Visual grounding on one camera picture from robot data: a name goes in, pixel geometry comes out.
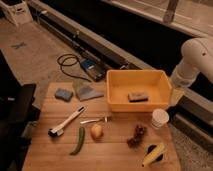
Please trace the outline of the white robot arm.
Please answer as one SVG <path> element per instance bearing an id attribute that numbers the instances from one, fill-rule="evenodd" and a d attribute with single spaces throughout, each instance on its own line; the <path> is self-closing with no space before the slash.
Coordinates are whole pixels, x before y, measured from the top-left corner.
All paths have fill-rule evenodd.
<path id="1" fill-rule="evenodd" d="M 176 106 L 199 73 L 213 84 L 213 39 L 192 38 L 181 46 L 181 61 L 175 66 L 170 82 L 172 93 L 170 105 Z"/>

